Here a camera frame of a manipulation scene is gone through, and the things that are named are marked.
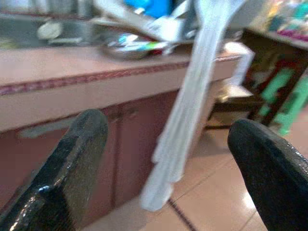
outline stainless steel sink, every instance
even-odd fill
[[[60,22],[62,34],[57,39],[76,39],[80,42],[49,44],[37,37],[38,28],[47,21]],[[38,48],[50,46],[91,46],[94,38],[107,30],[107,26],[92,24],[81,20],[59,20],[48,17],[32,17],[0,14],[0,41],[10,41],[14,47]]]

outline cabinet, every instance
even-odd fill
[[[108,119],[108,138],[101,160],[96,184],[89,200],[89,207],[84,215],[83,225],[91,224],[106,215],[113,208],[114,172],[116,152],[118,146],[118,130],[120,125],[120,111],[118,106],[102,110]]]
[[[176,96],[168,92],[102,109],[108,118],[108,139],[84,226],[140,193]],[[44,163],[65,132],[66,128],[54,130],[31,139],[21,138],[19,130],[0,134],[0,207],[24,177]]]
[[[176,98],[168,92],[122,106],[115,206],[139,194],[152,170],[151,156]]]

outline white towel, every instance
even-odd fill
[[[196,38],[183,86],[153,155],[156,165],[141,193],[144,209],[161,209],[172,194],[173,183],[179,181],[184,173],[187,154],[206,101],[218,44],[231,16],[244,2],[196,2],[202,28]]]

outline green stool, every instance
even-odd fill
[[[277,76],[269,83],[269,85],[264,89],[261,96],[266,100],[268,104],[275,102],[277,90],[288,82],[292,76],[293,70],[289,68],[282,69]],[[290,127],[296,120],[298,114],[301,112],[302,108],[305,106],[308,100],[308,78],[302,78],[298,84],[295,86],[291,96],[287,102],[282,106],[282,110],[276,115],[274,121],[281,124],[279,133],[281,135],[286,135],[290,132]],[[269,112],[270,108],[268,106],[263,106],[259,115],[265,116]]]

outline pink tile countertop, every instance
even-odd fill
[[[177,90],[190,53],[119,61],[94,47],[0,51],[0,132]],[[220,54],[213,81],[231,77],[239,58]]]
[[[0,52],[0,86],[138,67],[188,62],[190,49],[169,56],[154,55],[121,61],[103,55],[95,47],[45,48]]]

